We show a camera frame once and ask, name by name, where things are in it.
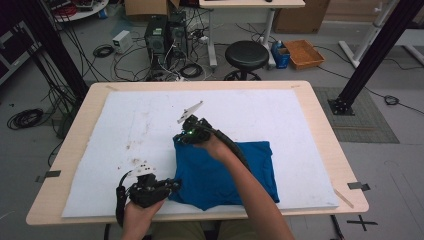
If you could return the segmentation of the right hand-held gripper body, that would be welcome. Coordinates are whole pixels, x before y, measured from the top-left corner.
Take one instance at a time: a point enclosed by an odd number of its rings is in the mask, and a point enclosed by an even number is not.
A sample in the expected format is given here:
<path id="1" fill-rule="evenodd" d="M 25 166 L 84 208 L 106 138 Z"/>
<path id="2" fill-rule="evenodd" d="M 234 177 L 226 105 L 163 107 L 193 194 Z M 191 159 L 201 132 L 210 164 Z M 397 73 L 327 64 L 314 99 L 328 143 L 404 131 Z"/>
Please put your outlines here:
<path id="1" fill-rule="evenodd" d="M 205 120 L 199 119 L 194 115 L 203 104 L 203 101 L 185 109 L 181 117 L 177 120 L 178 124 L 182 125 L 183 134 L 178 138 L 186 144 L 199 144 L 207 141 L 210 138 L 212 126 Z"/>

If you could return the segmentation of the blue t-shirt with white print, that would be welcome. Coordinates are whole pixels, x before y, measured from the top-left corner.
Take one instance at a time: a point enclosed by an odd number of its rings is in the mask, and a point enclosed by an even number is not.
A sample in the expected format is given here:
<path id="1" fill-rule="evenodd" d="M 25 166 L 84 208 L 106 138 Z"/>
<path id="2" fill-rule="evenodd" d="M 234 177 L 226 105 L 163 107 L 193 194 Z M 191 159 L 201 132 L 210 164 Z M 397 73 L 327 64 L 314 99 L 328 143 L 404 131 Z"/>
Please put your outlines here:
<path id="1" fill-rule="evenodd" d="M 268 141 L 237 142 L 247 158 L 253 176 L 275 203 L 280 199 L 274 177 L 272 150 Z M 180 189 L 171 193 L 170 200 L 193 205 L 203 211 L 220 205 L 241 205 L 232 177 L 225 166 L 213 159 L 205 149 L 174 142 L 176 152 L 175 179 Z"/>

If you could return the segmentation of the person's left leg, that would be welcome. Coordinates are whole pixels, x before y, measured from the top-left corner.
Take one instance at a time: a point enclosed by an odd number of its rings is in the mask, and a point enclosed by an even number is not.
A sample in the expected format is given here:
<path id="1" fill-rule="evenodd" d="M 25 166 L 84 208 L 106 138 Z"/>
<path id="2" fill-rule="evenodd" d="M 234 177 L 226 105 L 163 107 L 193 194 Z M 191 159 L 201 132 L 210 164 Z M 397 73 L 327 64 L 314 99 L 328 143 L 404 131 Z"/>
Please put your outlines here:
<path id="1" fill-rule="evenodd" d="M 198 222 L 165 222 L 153 226 L 152 240 L 206 240 L 206 237 Z"/>

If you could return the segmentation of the person's leg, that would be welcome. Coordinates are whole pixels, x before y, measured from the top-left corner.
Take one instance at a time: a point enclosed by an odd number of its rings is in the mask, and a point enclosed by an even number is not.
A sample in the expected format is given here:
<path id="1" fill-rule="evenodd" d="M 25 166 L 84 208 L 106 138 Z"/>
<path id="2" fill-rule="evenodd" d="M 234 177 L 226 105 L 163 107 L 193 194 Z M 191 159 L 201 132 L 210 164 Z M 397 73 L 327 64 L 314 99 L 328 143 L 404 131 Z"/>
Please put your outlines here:
<path id="1" fill-rule="evenodd" d="M 226 220 L 220 223 L 217 240 L 256 240 L 248 220 Z"/>
<path id="2" fill-rule="evenodd" d="M 206 240 L 206 237 L 198 222 L 165 222 L 153 226 L 152 240 Z"/>

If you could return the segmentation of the white felt mat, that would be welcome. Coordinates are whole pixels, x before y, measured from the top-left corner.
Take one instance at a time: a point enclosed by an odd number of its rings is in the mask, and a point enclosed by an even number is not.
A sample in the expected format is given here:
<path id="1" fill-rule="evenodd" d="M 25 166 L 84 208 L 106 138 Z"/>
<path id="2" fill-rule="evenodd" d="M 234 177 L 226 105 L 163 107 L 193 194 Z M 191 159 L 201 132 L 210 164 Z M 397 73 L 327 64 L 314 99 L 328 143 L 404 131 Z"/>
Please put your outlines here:
<path id="1" fill-rule="evenodd" d="M 292 90 L 114 91 L 108 94 L 76 170 L 63 217 L 115 212 L 118 185 L 146 162 L 158 179 L 175 178 L 177 120 L 200 101 L 196 116 L 233 141 L 268 141 L 281 210 L 327 210 L 339 205 L 299 100 Z M 241 211 L 220 205 L 203 211 L 168 199 L 162 214 Z"/>

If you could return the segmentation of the person's right leg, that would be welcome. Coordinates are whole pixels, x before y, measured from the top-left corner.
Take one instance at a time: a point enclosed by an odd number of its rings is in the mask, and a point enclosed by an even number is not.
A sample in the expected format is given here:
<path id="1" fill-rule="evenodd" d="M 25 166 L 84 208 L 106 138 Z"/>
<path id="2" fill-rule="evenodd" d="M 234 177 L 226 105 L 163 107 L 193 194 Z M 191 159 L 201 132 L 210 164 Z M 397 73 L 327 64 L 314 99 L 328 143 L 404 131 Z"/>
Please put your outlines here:
<path id="1" fill-rule="evenodd" d="M 248 220 L 226 220 L 220 223 L 217 240 L 256 240 Z"/>

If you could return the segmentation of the black round stool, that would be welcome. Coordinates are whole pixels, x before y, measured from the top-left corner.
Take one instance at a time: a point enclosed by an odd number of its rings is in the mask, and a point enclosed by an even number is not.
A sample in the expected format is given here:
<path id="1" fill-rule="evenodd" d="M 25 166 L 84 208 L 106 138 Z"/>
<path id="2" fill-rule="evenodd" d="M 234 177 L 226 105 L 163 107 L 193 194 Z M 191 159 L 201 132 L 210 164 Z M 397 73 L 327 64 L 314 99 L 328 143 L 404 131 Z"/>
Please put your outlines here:
<path id="1" fill-rule="evenodd" d="M 225 51 L 225 58 L 236 68 L 224 77 L 225 81 L 246 80 L 248 75 L 252 76 L 252 80 L 260 81 L 261 78 L 254 70 L 268 63 L 269 53 L 260 43 L 243 40 L 232 43 Z"/>

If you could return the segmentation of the black tape strip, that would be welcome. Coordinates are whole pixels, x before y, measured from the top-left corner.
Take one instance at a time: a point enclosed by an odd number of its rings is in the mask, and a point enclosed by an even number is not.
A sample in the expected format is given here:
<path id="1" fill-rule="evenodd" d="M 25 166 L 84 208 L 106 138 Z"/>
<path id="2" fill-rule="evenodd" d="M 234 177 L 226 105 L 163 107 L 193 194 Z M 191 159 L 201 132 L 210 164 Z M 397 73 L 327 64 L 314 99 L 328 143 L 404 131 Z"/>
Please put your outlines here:
<path id="1" fill-rule="evenodd" d="M 350 190 L 360 189 L 361 191 L 368 191 L 370 190 L 370 186 L 367 183 L 361 183 L 361 182 L 351 182 L 347 183 Z"/>
<path id="2" fill-rule="evenodd" d="M 59 177 L 61 170 L 47 171 L 44 175 L 39 175 L 36 177 L 35 182 L 43 183 L 46 178 Z"/>

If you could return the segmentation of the black computer tower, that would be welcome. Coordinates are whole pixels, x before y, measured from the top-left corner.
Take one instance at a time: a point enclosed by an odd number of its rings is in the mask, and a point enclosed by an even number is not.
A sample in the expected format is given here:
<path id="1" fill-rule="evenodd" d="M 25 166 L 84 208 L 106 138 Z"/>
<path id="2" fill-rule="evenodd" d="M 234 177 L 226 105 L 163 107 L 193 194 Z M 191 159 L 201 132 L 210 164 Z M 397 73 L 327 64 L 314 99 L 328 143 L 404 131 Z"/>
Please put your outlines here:
<path id="1" fill-rule="evenodd" d="M 175 58 L 185 58 L 188 53 L 186 12 L 173 12 L 168 19 L 171 50 Z"/>
<path id="2" fill-rule="evenodd" d="M 168 51 L 166 15 L 153 15 L 150 18 L 144 39 L 152 68 L 160 69 L 165 65 L 165 55 Z"/>

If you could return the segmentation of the blue container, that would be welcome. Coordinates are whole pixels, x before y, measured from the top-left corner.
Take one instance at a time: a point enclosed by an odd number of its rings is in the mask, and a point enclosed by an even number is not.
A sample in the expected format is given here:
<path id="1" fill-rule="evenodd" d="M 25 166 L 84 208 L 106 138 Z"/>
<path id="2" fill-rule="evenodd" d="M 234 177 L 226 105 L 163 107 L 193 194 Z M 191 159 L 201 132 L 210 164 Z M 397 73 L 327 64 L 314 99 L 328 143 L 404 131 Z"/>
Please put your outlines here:
<path id="1" fill-rule="evenodd" d="M 290 61 L 290 52 L 281 40 L 273 43 L 271 53 L 277 69 L 286 69 Z"/>

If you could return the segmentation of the white desk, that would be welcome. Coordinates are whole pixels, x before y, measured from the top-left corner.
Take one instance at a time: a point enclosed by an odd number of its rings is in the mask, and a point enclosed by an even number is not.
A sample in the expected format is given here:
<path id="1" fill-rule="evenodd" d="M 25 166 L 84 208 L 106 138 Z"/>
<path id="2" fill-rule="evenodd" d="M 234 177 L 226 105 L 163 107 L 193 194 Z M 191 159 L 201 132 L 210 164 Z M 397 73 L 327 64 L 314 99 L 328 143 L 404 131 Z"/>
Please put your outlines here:
<path id="1" fill-rule="evenodd" d="M 208 11 L 207 53 L 209 66 L 213 71 L 218 66 L 214 41 L 214 24 L 230 23 L 265 23 L 265 31 L 258 42 L 268 53 L 266 64 L 272 69 L 276 63 L 272 57 L 269 38 L 272 30 L 275 12 L 278 9 L 303 8 L 304 0 L 199 0 L 199 6 Z"/>

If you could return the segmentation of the thin wooden strip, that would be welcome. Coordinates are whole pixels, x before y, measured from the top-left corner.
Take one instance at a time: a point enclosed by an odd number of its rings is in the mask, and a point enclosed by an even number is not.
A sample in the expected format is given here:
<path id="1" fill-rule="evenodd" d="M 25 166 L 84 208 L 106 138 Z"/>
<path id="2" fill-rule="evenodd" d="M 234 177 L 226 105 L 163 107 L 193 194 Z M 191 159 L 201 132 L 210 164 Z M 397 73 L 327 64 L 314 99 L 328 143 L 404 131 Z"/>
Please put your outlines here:
<path id="1" fill-rule="evenodd" d="M 347 204 L 350 208 L 354 208 L 355 206 L 354 206 L 354 204 L 351 202 L 351 201 L 349 201 L 348 199 L 347 199 L 347 197 L 345 197 L 341 192 L 339 192 L 337 189 L 333 189 L 334 190 L 334 193 L 345 203 L 345 204 Z"/>

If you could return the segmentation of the grey floor mat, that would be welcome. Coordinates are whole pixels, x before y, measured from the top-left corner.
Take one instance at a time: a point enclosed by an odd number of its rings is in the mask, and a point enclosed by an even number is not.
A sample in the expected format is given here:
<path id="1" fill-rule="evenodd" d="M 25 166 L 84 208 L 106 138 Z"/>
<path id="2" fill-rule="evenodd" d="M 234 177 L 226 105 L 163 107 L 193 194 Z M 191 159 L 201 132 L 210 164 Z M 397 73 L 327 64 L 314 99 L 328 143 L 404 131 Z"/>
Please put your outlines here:
<path id="1" fill-rule="evenodd" d="M 314 87 L 318 101 L 339 142 L 399 144 L 389 124 L 367 92 L 361 92 L 352 105 L 352 113 L 336 115 L 329 101 L 341 88 Z"/>

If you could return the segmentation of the white metal stand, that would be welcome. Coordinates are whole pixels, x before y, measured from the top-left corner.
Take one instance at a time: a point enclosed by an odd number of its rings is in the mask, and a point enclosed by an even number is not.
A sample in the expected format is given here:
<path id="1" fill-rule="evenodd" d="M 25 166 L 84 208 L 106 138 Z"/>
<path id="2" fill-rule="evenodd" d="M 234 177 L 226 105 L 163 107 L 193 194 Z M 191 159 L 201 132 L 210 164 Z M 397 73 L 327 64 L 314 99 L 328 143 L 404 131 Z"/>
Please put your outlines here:
<path id="1" fill-rule="evenodd" d="M 382 30 L 383 26 L 385 25 L 385 21 L 388 19 L 389 14 L 394 11 L 394 8 L 397 3 L 398 0 L 380 0 L 380 5 L 378 7 L 378 16 L 372 22 L 367 33 L 365 34 L 365 37 L 362 39 L 361 43 L 356 47 L 354 51 L 351 50 L 351 48 L 345 41 L 338 42 L 340 48 L 343 50 L 346 57 L 349 59 L 350 63 L 353 65 L 354 68 L 357 68 L 359 66 L 361 60 L 365 56 L 365 53 Z M 423 31 L 423 40 L 421 41 L 421 43 L 413 41 L 412 34 L 419 33 L 420 31 Z M 424 50 L 420 52 L 416 49 L 416 46 L 424 47 L 424 16 L 414 29 L 406 30 L 405 34 L 406 36 L 402 35 L 395 43 L 395 45 L 402 46 L 424 67 Z"/>

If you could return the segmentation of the black metal frame post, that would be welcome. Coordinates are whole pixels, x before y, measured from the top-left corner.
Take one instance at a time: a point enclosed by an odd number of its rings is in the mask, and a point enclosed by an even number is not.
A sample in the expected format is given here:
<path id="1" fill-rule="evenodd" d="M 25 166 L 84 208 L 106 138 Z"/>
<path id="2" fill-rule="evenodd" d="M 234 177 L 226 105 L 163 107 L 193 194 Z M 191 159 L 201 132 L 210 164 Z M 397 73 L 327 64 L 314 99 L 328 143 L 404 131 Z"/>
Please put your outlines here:
<path id="1" fill-rule="evenodd" d="M 41 0 L 11 0 L 23 15 L 31 33 L 39 40 L 49 57 L 71 88 L 76 100 L 82 102 L 89 87 L 68 54 Z"/>
<path id="2" fill-rule="evenodd" d="M 355 99 L 423 6 L 424 0 L 398 0 L 346 86 L 336 99 L 329 101 L 334 114 L 352 113 Z"/>

